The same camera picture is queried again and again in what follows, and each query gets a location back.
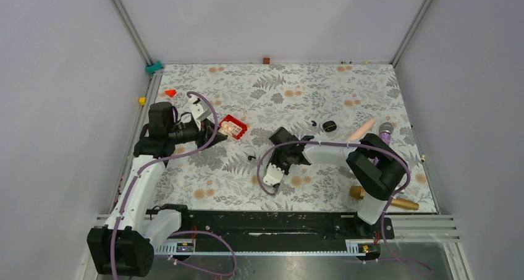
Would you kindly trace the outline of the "beige earbud charging case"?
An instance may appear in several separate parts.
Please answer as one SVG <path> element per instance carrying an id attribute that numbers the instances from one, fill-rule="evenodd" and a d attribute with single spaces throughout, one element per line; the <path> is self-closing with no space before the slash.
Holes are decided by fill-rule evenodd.
<path id="1" fill-rule="evenodd" d="M 232 122 L 223 122 L 222 123 L 222 131 L 230 135 L 231 137 L 236 136 L 238 134 L 239 127 L 232 123 Z"/>

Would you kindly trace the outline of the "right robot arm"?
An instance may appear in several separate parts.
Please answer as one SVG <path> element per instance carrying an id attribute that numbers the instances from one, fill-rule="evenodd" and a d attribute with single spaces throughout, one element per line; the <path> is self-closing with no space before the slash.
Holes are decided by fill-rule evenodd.
<path id="1" fill-rule="evenodd" d="M 365 191 L 354 222 L 360 237 L 369 238 L 378 231 L 388 201 L 401 181 L 410 177 L 407 163 L 375 134 L 356 141 L 322 142 L 312 135 L 297 138 L 280 127 L 269 140 L 273 147 L 265 153 L 271 158 L 265 175 L 259 176 L 262 188 L 278 188 L 293 165 L 328 164 L 353 173 Z"/>

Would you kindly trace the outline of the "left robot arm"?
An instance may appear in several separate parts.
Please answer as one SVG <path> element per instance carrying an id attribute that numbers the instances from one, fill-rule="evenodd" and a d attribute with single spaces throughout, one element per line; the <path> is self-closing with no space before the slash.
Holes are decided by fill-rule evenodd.
<path id="1" fill-rule="evenodd" d="M 196 150 L 202 151 L 216 143 L 218 119 L 214 108 L 193 97 L 190 115 L 189 122 L 177 122 L 178 112 L 171 103 L 150 106 L 122 195 L 104 224 L 87 235 L 98 274 L 144 277 L 150 272 L 156 249 L 172 233 L 176 237 L 190 233 L 192 222 L 179 210 L 162 208 L 150 223 L 145 223 L 148 202 L 176 146 L 193 142 Z"/>

